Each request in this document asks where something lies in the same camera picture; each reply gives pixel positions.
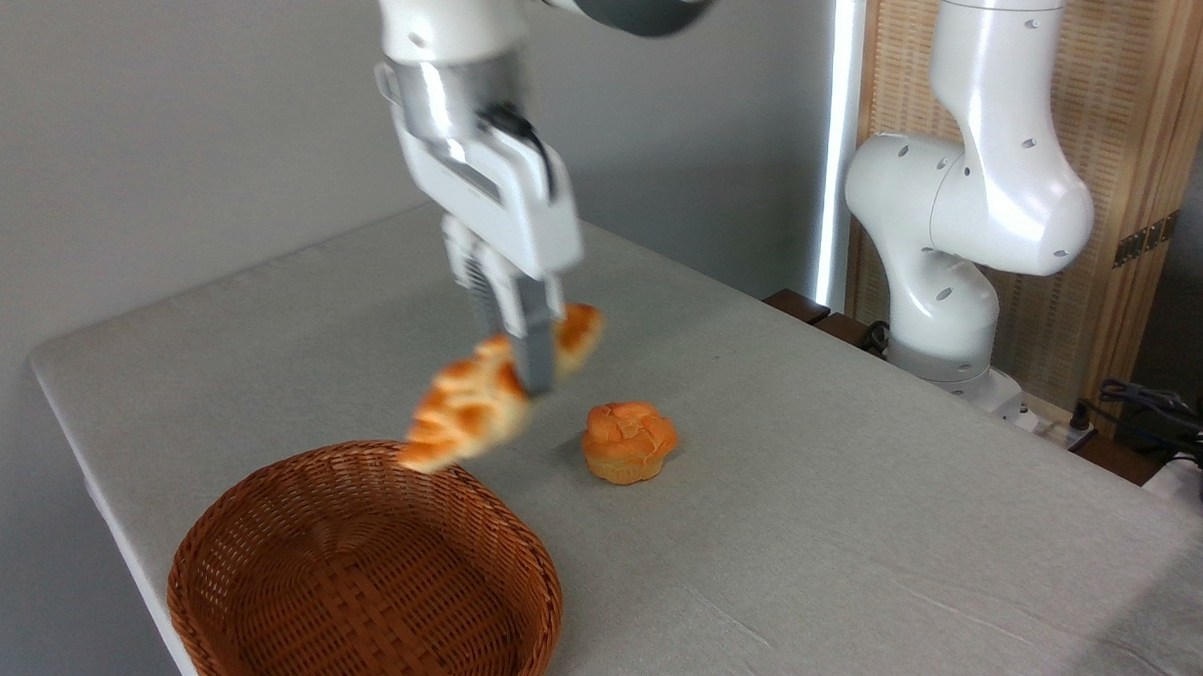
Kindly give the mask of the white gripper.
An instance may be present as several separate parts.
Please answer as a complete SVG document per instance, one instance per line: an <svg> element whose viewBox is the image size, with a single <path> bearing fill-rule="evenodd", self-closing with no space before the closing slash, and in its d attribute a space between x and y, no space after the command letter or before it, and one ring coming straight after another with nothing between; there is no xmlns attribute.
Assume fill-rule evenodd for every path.
<svg viewBox="0 0 1203 676"><path fill-rule="evenodd" d="M555 324L564 318L557 278L580 263L585 241L565 164L518 112L518 70L375 67L411 179L440 204L449 268L466 289L479 334L506 334L531 396L556 381ZM499 262L498 298L481 253Z"/></svg>

